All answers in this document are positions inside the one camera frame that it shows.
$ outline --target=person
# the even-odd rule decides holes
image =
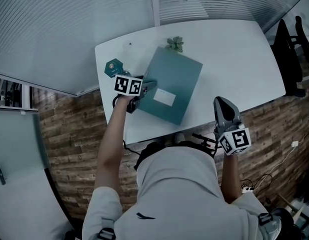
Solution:
[[[82,239],[268,239],[258,220],[267,210],[252,192],[242,194],[237,155],[224,155],[219,187],[214,160],[199,144],[148,146],[135,166],[136,204],[123,214],[119,166],[130,99],[117,100],[101,141]]]

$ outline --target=shirt sleeve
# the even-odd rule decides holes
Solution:
[[[268,213],[252,192],[244,193],[232,205],[240,209],[240,219],[243,225],[243,239],[249,240],[274,240],[281,231],[281,222],[277,223],[277,229],[273,234],[260,227],[258,216]]]
[[[96,188],[82,226],[82,240],[95,240],[103,228],[114,226],[123,214],[118,193],[107,186]]]

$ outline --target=black shorts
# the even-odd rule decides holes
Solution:
[[[207,153],[209,156],[211,156],[213,158],[213,156],[211,155],[211,152],[209,151],[209,149],[201,144],[197,144],[194,143],[192,141],[181,141],[178,144],[173,144],[170,147],[189,147],[189,148],[193,148],[196,150],[200,150],[203,151],[205,153]],[[148,146],[146,146],[146,148],[144,150],[141,151],[141,154],[139,156],[138,161],[136,162],[135,166],[133,167],[135,170],[138,169],[140,163],[145,160],[147,157],[150,157],[151,155],[153,155],[154,153],[159,152],[160,150],[165,149],[166,147],[161,145],[158,142],[152,142],[150,143]]]

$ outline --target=green plant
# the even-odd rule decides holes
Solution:
[[[182,53],[183,52],[183,38],[180,36],[176,36],[173,39],[168,38],[167,40],[168,45],[166,45],[166,49],[174,50],[176,52]]]

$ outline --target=white table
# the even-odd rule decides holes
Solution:
[[[167,38],[176,36],[183,37],[182,54],[203,64],[183,121],[177,126],[137,109],[126,118],[127,144],[214,121],[216,96],[229,99],[245,111],[286,93],[276,59],[256,22],[220,19],[174,23],[127,34],[95,47],[107,122],[116,93],[112,91],[114,78],[104,73],[106,63],[117,58],[132,75],[143,75],[156,48],[166,46]]]

